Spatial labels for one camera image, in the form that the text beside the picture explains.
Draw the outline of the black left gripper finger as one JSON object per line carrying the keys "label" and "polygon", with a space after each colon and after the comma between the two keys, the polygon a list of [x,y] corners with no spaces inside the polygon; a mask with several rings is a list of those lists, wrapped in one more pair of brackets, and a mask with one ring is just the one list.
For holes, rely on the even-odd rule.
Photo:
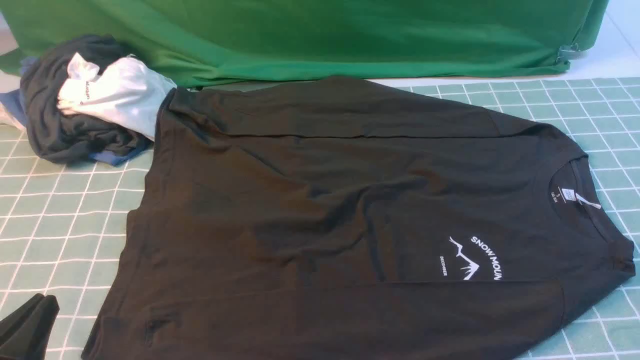
{"label": "black left gripper finger", "polygon": [[2,357],[42,357],[46,326],[45,296],[35,294],[0,322]]}
{"label": "black left gripper finger", "polygon": [[55,296],[33,296],[18,308],[20,323],[14,333],[18,360],[43,360],[60,307]]}

